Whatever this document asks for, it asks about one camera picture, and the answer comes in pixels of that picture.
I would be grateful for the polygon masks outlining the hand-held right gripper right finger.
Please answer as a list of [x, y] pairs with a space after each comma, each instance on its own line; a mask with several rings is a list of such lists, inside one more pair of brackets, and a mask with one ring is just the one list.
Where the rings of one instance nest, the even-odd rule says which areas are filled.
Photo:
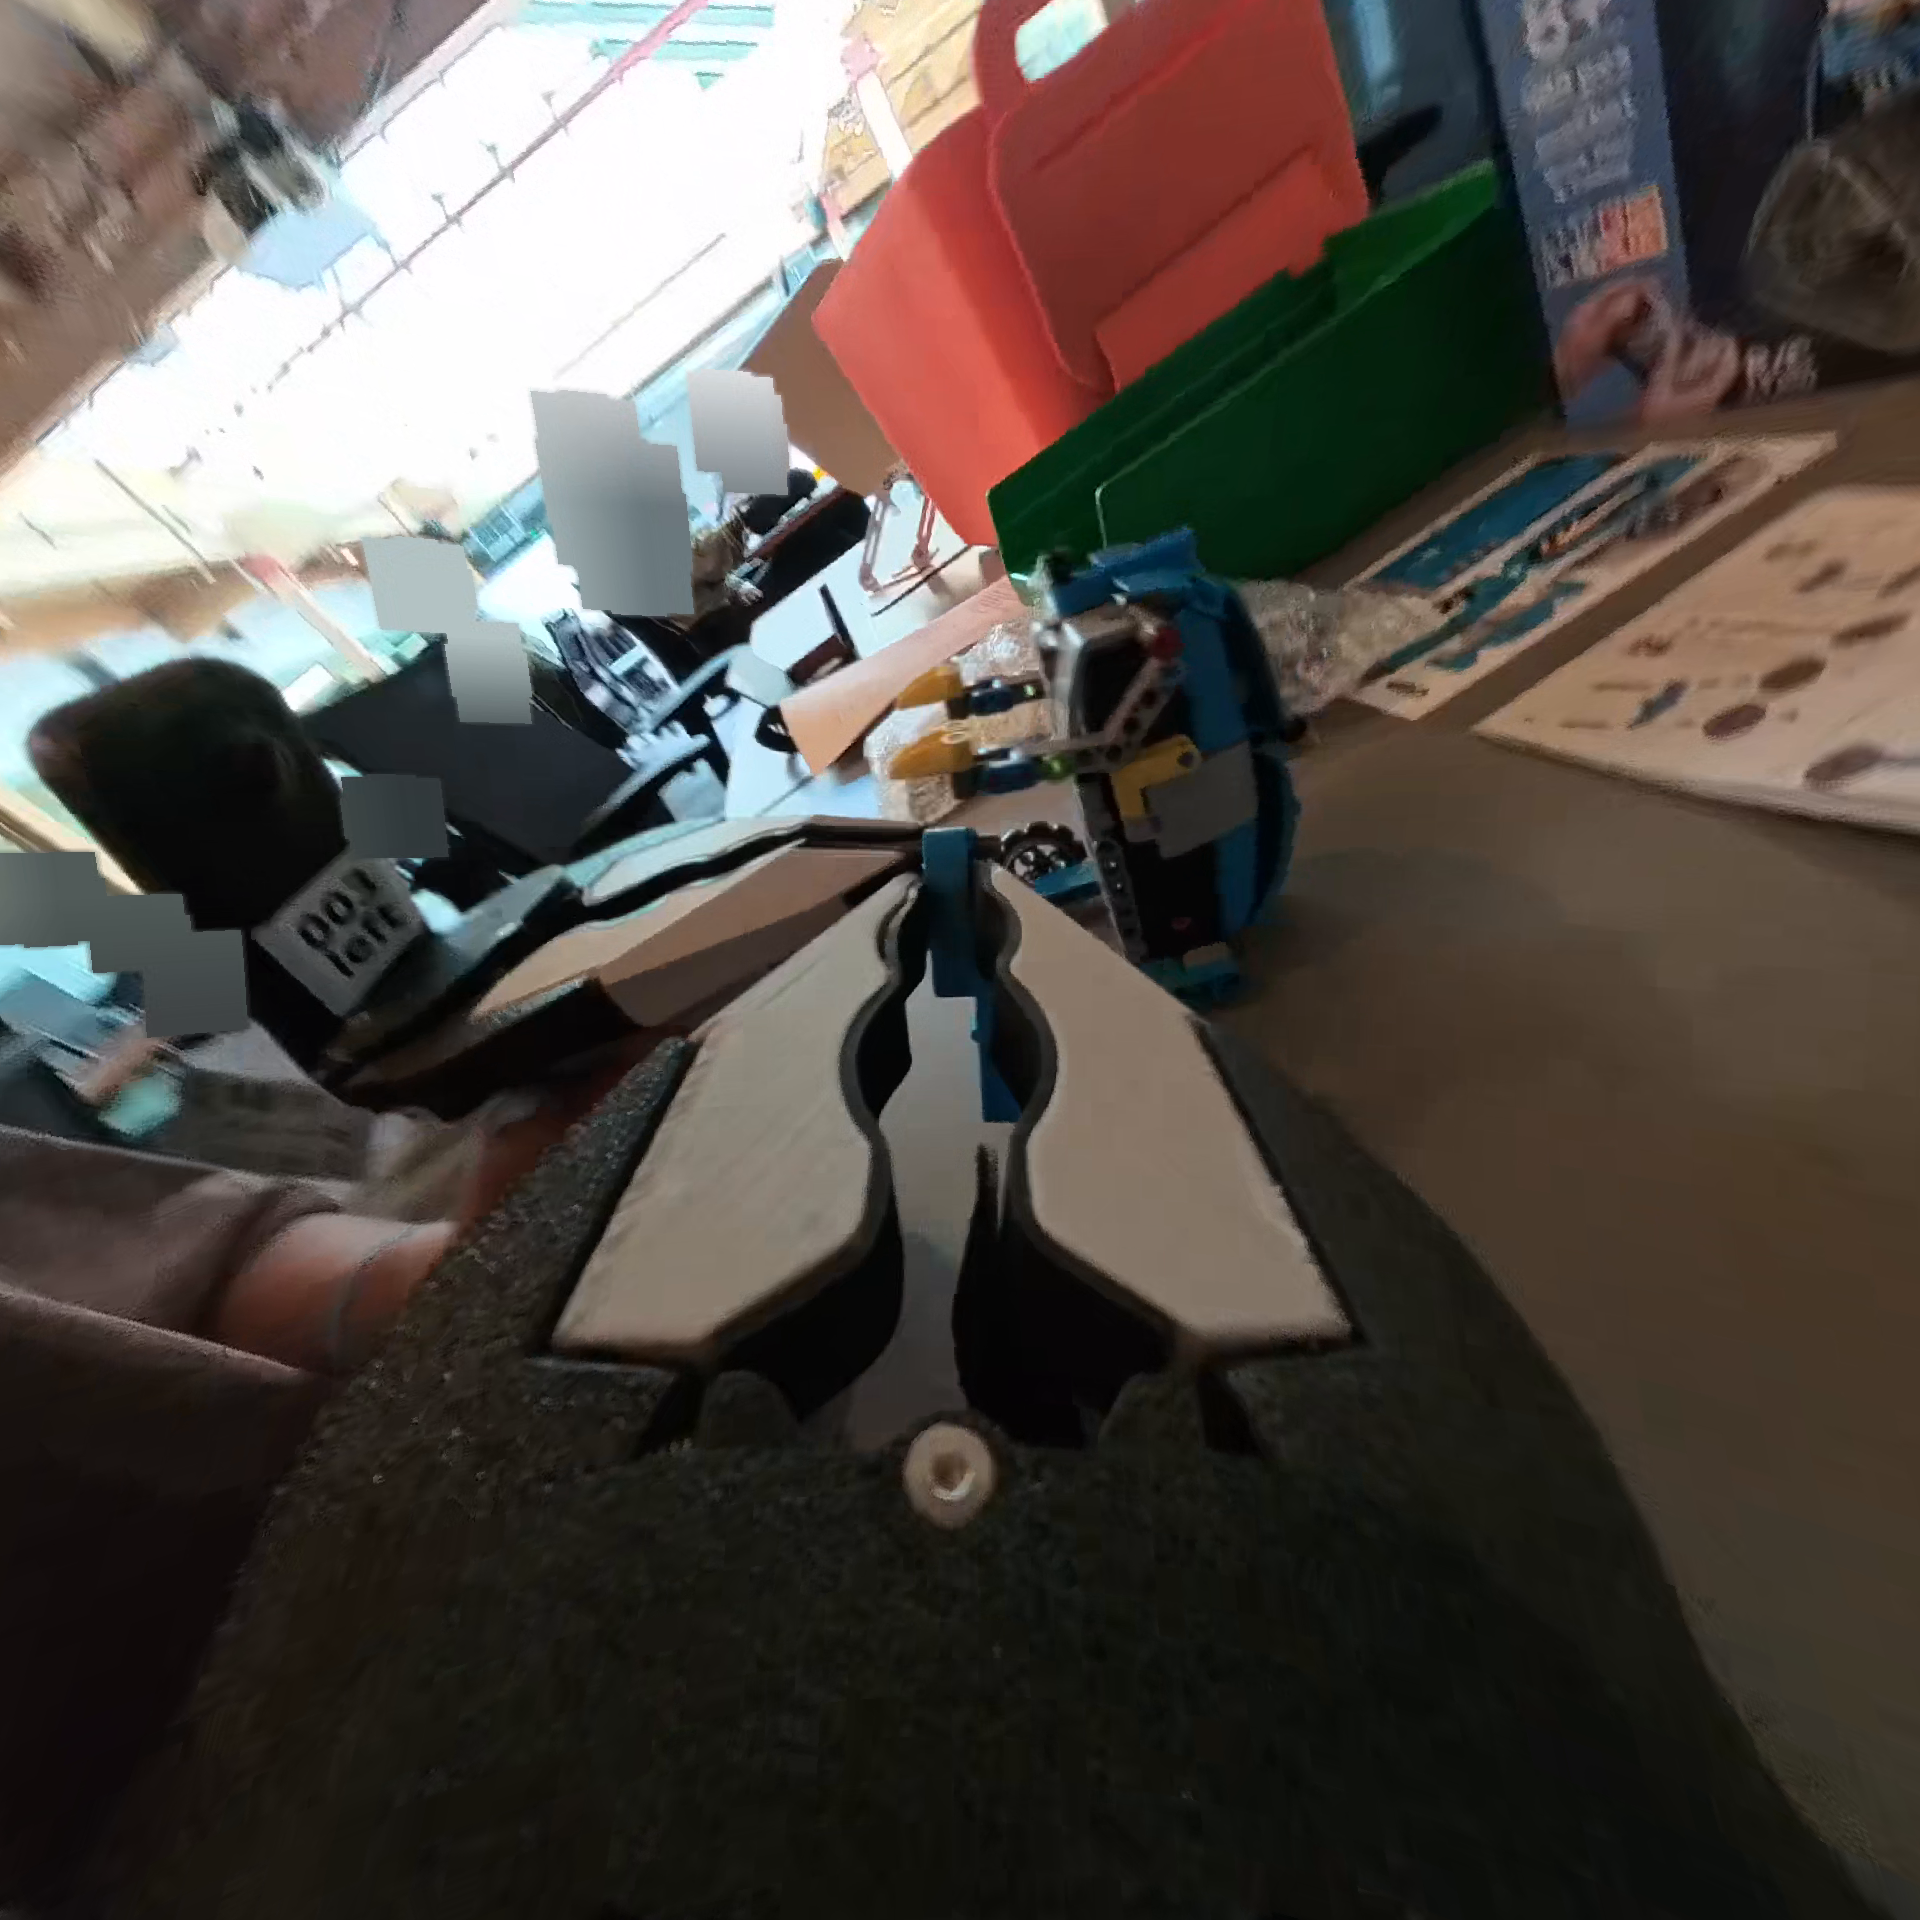
[[1014, 876], [972, 883], [999, 1113], [959, 1278], [959, 1380], [1026, 1444], [1086, 1444], [1140, 1377], [1334, 1353], [1353, 1307], [1206, 1025]]

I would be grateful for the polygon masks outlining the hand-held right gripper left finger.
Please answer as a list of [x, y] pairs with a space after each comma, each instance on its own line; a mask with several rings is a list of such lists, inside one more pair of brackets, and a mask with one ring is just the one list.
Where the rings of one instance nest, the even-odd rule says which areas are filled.
[[887, 881], [711, 1019], [552, 1325], [567, 1360], [765, 1378], [801, 1420], [893, 1337], [879, 1116], [911, 1048], [920, 881]]

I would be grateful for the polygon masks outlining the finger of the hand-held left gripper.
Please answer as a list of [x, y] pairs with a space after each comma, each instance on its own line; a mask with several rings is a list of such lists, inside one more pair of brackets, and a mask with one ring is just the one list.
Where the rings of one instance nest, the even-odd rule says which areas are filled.
[[909, 848], [783, 843], [631, 913], [576, 925], [516, 962], [468, 1029], [554, 1014], [567, 997], [665, 1026], [750, 986], [909, 866]]
[[863, 819], [741, 819], [672, 824], [577, 860], [582, 909], [639, 909], [696, 881], [786, 848], [916, 848], [922, 828]]

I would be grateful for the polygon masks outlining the blue toy brick beam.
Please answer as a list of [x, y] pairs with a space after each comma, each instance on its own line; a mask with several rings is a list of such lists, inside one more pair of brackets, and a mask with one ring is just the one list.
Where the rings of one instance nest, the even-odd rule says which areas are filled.
[[986, 862], [980, 841], [967, 828], [934, 828], [920, 837], [920, 898], [927, 918], [927, 972], [936, 1000], [965, 1002], [976, 1053], [977, 1108], [985, 1122], [1014, 1125], [1020, 1105], [994, 1062], [997, 1002], [989, 928], [980, 906], [980, 874]]

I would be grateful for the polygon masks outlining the person's left forearm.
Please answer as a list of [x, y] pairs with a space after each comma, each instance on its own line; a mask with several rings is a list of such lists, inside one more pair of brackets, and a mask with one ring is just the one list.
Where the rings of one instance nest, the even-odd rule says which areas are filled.
[[311, 1377], [356, 1371], [456, 1241], [453, 1220], [301, 1216], [242, 1261], [205, 1334]]

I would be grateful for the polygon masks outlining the grey desk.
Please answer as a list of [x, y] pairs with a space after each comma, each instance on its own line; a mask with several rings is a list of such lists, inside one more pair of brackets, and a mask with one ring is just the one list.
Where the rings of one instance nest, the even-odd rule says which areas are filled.
[[1336, 708], [1234, 1038], [1474, 1248], [1569, 1378], [1761, 1756], [1916, 1916], [1916, 841]]

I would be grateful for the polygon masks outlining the brown paper sheet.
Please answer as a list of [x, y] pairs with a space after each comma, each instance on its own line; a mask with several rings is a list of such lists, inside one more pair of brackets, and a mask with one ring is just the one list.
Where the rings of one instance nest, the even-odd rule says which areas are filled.
[[830, 773], [895, 708], [905, 693], [997, 629], [1026, 625], [1014, 581], [999, 577], [961, 596], [919, 589], [871, 625], [876, 644], [849, 665], [782, 701], [782, 720], [810, 774]]

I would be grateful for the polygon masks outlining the black office chair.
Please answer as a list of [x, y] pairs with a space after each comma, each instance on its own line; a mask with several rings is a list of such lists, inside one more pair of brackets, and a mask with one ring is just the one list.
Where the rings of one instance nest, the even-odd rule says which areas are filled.
[[745, 618], [722, 612], [684, 625], [557, 612], [543, 636], [557, 665], [540, 683], [541, 701], [631, 773], [660, 774], [656, 811], [665, 819], [717, 817], [732, 777], [722, 718], [772, 685], [745, 644]]

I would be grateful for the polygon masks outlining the wooden board stand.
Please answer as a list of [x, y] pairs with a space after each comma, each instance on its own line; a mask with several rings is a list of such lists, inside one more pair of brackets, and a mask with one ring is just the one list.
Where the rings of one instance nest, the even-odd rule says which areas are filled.
[[922, 494], [813, 324], [842, 265], [839, 256], [813, 264], [741, 368], [772, 380], [791, 449], [869, 502], [857, 584], [876, 609], [885, 609], [959, 562], [968, 541]]

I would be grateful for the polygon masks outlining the blue grey toy brick robot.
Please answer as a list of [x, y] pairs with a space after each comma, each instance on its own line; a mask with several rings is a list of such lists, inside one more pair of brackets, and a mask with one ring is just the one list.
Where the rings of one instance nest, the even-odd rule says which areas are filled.
[[992, 857], [1056, 906], [1101, 900], [1119, 953], [1206, 1011], [1236, 993], [1241, 938], [1288, 868], [1301, 722], [1190, 532], [1049, 554], [1028, 588], [1053, 733], [879, 794], [920, 825], [980, 801], [1069, 801], [1072, 824], [1005, 828]]

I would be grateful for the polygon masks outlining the person's brown clothing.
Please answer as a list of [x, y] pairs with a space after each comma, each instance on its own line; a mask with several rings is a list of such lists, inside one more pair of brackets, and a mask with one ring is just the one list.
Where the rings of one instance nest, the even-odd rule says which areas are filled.
[[2, 1134], [2, 1884], [85, 1857], [191, 1690], [329, 1385], [226, 1346], [318, 1185]]

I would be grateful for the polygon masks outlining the orange felt bag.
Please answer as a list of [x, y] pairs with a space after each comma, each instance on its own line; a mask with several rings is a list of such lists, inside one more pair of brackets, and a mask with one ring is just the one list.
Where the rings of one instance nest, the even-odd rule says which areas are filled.
[[976, 16], [976, 108], [893, 180], [813, 326], [949, 526], [1368, 210], [1326, 11], [1126, 6], [1030, 80]]

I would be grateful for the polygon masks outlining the green storage bin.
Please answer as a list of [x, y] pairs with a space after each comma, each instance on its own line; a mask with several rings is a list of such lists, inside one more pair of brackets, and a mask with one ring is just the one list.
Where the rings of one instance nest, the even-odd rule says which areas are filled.
[[1334, 234], [986, 492], [1028, 574], [1190, 532], [1234, 581], [1294, 578], [1534, 419], [1550, 350], [1495, 160]]

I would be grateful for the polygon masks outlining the blue printed leaflet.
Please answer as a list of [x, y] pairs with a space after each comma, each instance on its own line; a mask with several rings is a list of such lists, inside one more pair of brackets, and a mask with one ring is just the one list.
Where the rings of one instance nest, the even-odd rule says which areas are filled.
[[1396, 718], [1452, 701], [1837, 443], [1808, 429], [1526, 457], [1357, 577], [1428, 619], [1351, 697]]

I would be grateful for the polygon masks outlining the toy robot kit box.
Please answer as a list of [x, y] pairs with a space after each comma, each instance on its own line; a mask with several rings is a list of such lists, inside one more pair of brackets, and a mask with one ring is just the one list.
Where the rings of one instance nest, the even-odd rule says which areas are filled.
[[1488, 3], [1572, 425], [1917, 364], [1916, 3]]

